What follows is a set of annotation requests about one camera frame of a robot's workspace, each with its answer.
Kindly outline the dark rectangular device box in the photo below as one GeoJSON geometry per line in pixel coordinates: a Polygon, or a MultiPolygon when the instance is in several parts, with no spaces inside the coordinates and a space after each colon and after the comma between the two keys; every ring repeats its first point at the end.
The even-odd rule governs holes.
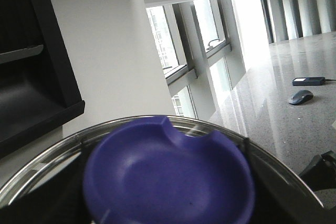
{"type": "Polygon", "coordinates": [[[292,81],[293,86],[322,86],[325,83],[325,77],[300,77],[292,81]]]}

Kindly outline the grey window frame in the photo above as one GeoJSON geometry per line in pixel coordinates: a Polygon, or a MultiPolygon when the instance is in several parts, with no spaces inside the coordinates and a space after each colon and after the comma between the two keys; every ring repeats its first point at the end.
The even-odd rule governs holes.
{"type": "Polygon", "coordinates": [[[177,115],[208,120],[246,72],[232,0],[146,9],[177,115]]]}

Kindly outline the grey vertical curtain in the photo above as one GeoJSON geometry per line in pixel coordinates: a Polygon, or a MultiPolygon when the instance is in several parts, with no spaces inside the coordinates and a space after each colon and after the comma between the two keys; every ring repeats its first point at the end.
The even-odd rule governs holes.
{"type": "Polygon", "coordinates": [[[335,0],[261,0],[269,43],[335,31],[335,0]]]}

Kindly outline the dark computer mouse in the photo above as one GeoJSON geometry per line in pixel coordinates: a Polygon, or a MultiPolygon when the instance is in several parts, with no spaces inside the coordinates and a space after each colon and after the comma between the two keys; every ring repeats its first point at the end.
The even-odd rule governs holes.
{"type": "Polygon", "coordinates": [[[313,93],[309,90],[299,90],[292,94],[288,100],[291,105],[301,105],[314,97],[313,93]]]}

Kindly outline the black range hood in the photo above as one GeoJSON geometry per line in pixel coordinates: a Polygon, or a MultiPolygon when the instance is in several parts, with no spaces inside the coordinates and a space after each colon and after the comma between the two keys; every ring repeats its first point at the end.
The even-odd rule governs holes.
{"type": "Polygon", "coordinates": [[[1,157],[84,109],[51,0],[1,0],[1,157]]]}

